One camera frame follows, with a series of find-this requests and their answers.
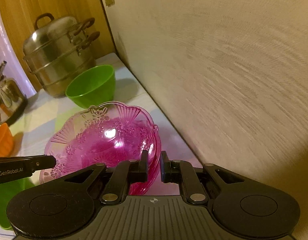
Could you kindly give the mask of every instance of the transparent pink bowl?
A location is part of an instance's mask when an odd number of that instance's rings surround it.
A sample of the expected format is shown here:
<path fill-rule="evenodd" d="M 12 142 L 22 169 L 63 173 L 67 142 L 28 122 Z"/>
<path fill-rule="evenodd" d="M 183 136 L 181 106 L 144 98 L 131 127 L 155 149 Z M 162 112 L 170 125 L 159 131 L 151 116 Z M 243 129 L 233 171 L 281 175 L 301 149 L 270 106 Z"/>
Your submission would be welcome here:
<path fill-rule="evenodd" d="M 39 179 L 42 184 L 94 163 L 115 167 L 123 160 L 139 160 L 142 150 L 149 151 L 148 181 L 132 184 L 130 195 L 143 195 L 158 175 L 158 126 L 138 106 L 120 102 L 91 106 L 70 117 L 46 144 L 44 154 L 53 155 L 56 166 L 42 170 Z"/>

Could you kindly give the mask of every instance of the white curtain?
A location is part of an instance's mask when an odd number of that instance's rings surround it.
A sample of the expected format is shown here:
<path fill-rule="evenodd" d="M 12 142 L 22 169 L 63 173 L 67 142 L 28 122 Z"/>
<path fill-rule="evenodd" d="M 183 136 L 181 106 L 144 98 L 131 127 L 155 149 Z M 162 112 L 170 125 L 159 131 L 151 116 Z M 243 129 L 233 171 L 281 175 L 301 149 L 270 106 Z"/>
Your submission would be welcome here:
<path fill-rule="evenodd" d="M 36 91 L 20 65 L 7 37 L 0 14 L 0 64 L 3 60 L 7 62 L 3 74 L 7 77 L 14 78 L 27 98 L 35 95 Z"/>

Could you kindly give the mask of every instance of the green plastic bowl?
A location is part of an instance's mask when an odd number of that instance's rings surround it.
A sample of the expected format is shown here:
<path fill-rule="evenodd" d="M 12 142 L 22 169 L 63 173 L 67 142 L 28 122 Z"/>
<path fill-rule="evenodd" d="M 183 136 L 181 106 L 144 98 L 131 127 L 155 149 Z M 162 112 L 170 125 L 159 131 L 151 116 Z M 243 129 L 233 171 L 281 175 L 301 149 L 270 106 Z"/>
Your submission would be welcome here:
<path fill-rule="evenodd" d="M 68 85 L 65 94 L 82 108 L 112 101 L 115 91 L 115 72 L 111 65 L 86 70 Z"/>
<path fill-rule="evenodd" d="M 9 201 L 23 190 L 34 187 L 29 178 L 13 180 L 0 184 L 0 227 L 4 230 L 13 230 L 6 216 L 6 207 Z"/>

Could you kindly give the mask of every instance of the wooden cabinet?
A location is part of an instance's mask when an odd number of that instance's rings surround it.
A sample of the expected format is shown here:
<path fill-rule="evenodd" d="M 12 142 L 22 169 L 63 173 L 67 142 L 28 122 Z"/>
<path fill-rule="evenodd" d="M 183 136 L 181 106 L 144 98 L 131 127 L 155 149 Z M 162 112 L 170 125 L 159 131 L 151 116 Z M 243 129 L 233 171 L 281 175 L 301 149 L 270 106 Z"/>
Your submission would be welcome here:
<path fill-rule="evenodd" d="M 41 88 L 36 77 L 27 70 L 23 61 L 23 42 L 34 32 L 34 21 L 42 13 L 52 13 L 55 18 L 74 16 L 79 22 L 94 17 L 95 24 L 88 33 L 100 31 L 100 37 L 91 45 L 95 58 L 114 52 L 106 17 L 100 0 L 0 0 L 2 21 L 15 54 L 36 90 Z M 48 22 L 48 18 L 39 21 L 38 26 Z"/>

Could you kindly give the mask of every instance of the orange plastic bowl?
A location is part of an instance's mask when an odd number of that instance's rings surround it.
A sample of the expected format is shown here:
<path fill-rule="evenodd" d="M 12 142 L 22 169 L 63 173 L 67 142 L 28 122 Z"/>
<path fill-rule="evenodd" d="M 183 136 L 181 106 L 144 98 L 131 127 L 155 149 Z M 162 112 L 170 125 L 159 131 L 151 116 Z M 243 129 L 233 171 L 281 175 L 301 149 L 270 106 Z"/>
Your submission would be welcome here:
<path fill-rule="evenodd" d="M 13 150 L 14 141 L 6 123 L 0 126 L 0 157 L 8 157 Z"/>

